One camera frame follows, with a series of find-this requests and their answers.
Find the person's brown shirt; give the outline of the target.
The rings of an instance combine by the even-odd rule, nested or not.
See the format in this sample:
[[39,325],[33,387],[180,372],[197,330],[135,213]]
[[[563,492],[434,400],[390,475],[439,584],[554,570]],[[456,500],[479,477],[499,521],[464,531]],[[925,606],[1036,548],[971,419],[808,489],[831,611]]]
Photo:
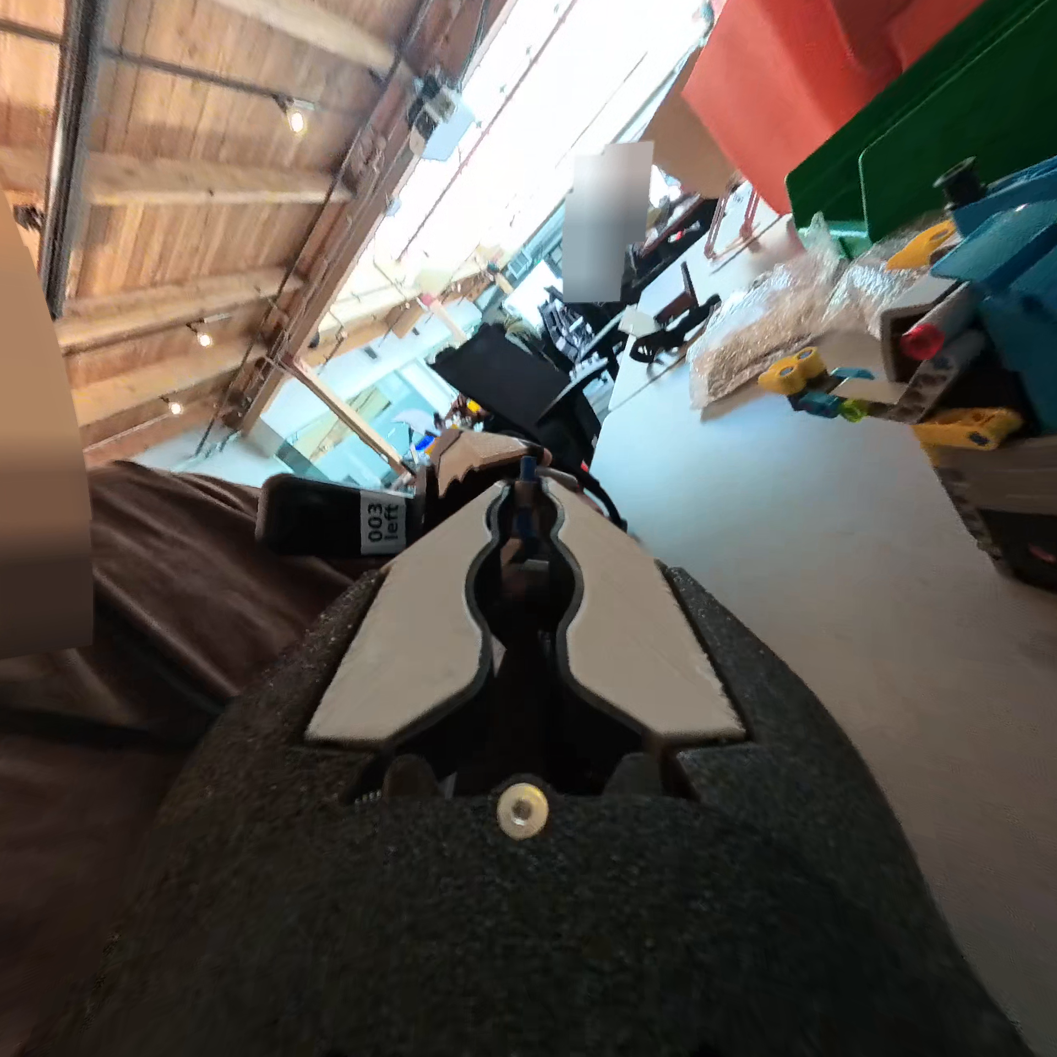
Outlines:
[[255,538],[257,488],[89,472],[92,645],[2,662],[1,1053],[99,959],[140,843],[224,707],[378,560]]

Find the black office chair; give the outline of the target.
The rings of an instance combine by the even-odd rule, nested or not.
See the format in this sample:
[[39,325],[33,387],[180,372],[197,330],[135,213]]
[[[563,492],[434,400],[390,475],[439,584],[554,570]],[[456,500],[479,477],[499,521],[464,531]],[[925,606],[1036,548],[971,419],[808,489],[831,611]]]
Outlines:
[[486,430],[548,449],[565,469],[588,469],[601,419],[586,390],[611,372],[595,357],[575,375],[514,344],[500,324],[483,324],[461,346],[433,357],[435,375],[485,412]]

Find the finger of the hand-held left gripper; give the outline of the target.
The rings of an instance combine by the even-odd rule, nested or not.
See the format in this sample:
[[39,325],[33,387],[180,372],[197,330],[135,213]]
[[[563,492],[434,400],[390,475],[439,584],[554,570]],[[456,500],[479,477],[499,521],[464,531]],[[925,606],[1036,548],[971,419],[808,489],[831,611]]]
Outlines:
[[501,433],[448,429],[433,444],[439,498],[475,498],[514,479],[524,456],[546,463],[546,449]]

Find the toy brick robot model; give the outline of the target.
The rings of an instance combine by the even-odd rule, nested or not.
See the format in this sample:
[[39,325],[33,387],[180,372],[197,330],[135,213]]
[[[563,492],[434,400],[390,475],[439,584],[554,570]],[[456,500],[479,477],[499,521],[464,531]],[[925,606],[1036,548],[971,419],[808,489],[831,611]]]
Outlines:
[[880,368],[802,346],[759,376],[811,416],[908,427],[989,559],[1056,591],[1056,160],[985,184],[969,157],[935,183],[944,219],[884,257]]

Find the green storage bin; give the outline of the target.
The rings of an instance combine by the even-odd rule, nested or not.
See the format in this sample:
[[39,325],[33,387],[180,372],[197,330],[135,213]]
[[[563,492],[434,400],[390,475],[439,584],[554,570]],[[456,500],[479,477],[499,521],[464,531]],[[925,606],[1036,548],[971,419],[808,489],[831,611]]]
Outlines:
[[798,228],[821,215],[872,242],[941,208],[973,157],[999,178],[1056,153],[1056,3],[985,2],[786,178]]

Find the orange storage bin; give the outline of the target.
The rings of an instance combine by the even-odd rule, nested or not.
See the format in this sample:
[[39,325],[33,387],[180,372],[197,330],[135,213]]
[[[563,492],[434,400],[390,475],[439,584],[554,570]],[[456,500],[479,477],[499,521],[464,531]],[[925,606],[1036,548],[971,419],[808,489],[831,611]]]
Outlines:
[[979,1],[728,1],[683,97],[775,214],[786,177]]

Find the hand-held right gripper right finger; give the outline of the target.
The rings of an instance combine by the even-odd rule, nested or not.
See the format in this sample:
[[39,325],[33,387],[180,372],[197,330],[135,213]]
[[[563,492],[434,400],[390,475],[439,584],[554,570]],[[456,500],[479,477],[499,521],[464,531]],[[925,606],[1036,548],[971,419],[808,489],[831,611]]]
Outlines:
[[654,559],[555,480],[551,539],[572,574],[557,654],[574,694],[661,748],[741,742],[743,721]]

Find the white ceiling unit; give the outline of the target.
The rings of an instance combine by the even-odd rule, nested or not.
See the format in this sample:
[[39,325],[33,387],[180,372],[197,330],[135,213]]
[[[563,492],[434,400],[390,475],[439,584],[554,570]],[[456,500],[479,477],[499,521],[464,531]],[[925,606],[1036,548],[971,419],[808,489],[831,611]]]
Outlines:
[[452,84],[429,74],[415,81],[407,111],[409,146],[420,160],[446,162],[472,125],[472,112]]

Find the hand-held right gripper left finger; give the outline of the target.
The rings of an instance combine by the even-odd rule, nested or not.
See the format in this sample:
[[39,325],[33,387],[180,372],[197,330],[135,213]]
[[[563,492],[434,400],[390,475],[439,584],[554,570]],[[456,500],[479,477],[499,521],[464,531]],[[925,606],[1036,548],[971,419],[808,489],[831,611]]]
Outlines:
[[391,749],[479,693],[493,635],[476,581],[498,555],[507,498],[508,486],[492,485],[390,563],[310,717],[307,743]]

